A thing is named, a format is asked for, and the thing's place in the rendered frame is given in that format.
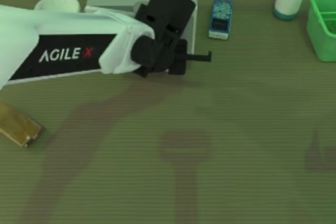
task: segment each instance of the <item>table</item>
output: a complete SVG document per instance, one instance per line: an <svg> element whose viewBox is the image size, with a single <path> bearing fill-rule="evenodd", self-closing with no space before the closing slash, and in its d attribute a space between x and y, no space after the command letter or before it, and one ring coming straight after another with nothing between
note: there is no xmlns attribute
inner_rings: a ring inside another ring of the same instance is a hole
<svg viewBox="0 0 336 224"><path fill-rule="evenodd" d="M33 7L38 0L0 0ZM92 73L6 86L45 127L0 139L0 223L335 223L336 65L317 60L305 2L233 0L228 41L207 38L182 77Z"/></svg>

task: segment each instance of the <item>red letter x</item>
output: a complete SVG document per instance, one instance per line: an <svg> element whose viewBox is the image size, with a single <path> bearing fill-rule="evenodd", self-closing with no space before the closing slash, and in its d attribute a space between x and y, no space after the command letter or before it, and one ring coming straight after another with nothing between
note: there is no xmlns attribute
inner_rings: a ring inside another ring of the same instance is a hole
<svg viewBox="0 0 336 224"><path fill-rule="evenodd" d="M91 58L91 54L92 54L92 51L93 51L93 47L87 47L86 49L85 49L85 51L83 51L82 52L82 54L83 54L83 57L84 58Z"/></svg>

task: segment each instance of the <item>green plastic container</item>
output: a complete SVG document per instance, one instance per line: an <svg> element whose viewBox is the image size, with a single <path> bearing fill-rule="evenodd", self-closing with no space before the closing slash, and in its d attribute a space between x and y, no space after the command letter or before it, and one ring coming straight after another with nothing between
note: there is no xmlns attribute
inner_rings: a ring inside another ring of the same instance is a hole
<svg viewBox="0 0 336 224"><path fill-rule="evenodd" d="M321 61L336 61L336 0L310 0L307 32Z"/></svg>

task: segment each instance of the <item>wooden tabletop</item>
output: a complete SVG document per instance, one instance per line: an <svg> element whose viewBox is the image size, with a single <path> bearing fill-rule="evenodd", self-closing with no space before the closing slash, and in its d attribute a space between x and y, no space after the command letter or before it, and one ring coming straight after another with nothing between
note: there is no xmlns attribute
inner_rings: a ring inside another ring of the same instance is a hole
<svg viewBox="0 0 336 224"><path fill-rule="evenodd" d="M32 8L38 0L0 0ZM317 60L274 0L233 0L228 41L207 37L182 77L100 73L6 86L0 99L45 128L0 138L0 223L332 224L336 65Z"/></svg>

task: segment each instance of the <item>robotic arm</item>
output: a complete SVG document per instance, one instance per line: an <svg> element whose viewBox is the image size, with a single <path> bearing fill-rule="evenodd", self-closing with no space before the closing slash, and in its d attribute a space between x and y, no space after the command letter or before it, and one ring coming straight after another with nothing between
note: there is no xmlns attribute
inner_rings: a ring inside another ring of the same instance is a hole
<svg viewBox="0 0 336 224"><path fill-rule="evenodd" d="M195 9L191 0L150 0L135 17L97 8L62 13L0 6L0 89L9 83L93 71L105 74L184 74L182 33Z"/></svg>

